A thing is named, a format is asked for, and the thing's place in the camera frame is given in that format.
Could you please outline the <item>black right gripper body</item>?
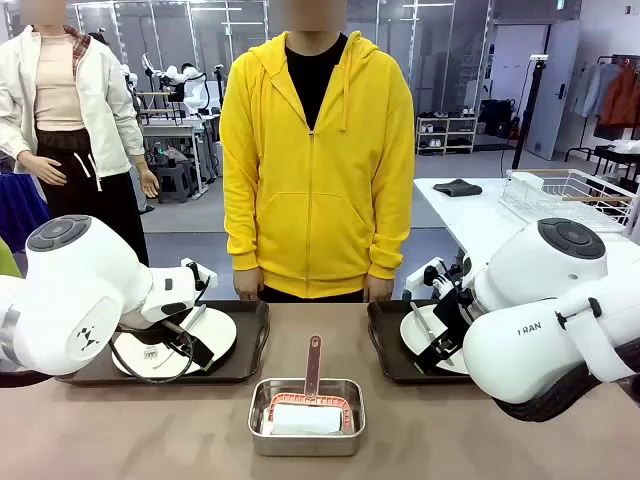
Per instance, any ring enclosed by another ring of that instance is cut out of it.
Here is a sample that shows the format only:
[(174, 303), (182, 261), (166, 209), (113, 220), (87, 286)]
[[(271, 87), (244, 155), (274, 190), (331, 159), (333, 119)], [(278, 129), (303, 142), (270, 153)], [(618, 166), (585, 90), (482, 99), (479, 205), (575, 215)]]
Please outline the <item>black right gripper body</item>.
[(438, 344), (461, 346), (470, 327), (466, 310), (472, 303), (470, 290), (453, 288), (448, 293), (444, 293), (444, 288), (434, 287), (433, 298), (438, 299), (434, 314), (445, 326), (445, 331), (436, 337)]

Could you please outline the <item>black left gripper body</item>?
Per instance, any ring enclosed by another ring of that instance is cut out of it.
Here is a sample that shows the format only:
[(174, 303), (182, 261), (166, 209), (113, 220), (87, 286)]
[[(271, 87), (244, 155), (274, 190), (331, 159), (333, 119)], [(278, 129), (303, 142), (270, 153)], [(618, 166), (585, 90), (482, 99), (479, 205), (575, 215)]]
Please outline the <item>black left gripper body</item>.
[(181, 326), (164, 320), (160, 323), (162, 342), (169, 348), (192, 348), (193, 337)]

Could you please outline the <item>person's left hand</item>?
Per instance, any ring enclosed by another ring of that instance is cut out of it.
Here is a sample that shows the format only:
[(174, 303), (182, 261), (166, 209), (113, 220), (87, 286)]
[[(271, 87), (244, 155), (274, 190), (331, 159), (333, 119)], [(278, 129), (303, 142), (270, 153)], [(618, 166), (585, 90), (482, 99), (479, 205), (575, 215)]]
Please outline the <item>person's left hand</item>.
[(368, 302), (389, 301), (393, 296), (393, 291), (393, 279), (382, 279), (371, 274), (367, 275), (365, 293)]

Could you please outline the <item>person's right hand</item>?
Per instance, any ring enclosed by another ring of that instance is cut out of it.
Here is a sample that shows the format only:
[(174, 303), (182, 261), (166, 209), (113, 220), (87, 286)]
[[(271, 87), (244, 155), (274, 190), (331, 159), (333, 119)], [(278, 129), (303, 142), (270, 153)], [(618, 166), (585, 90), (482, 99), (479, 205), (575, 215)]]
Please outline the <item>person's right hand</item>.
[(263, 288), (263, 275), (259, 268), (251, 270), (235, 270), (233, 272), (233, 286), (239, 299), (255, 301)]

